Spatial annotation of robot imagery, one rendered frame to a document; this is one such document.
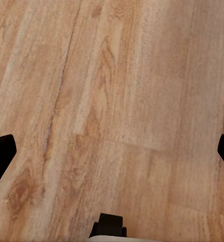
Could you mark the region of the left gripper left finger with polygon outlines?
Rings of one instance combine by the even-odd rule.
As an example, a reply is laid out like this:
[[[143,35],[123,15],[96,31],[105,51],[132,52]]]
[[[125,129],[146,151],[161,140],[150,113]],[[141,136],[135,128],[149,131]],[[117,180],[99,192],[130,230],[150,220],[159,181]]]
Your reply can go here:
[[[0,179],[8,168],[15,154],[16,143],[12,134],[0,137]]]

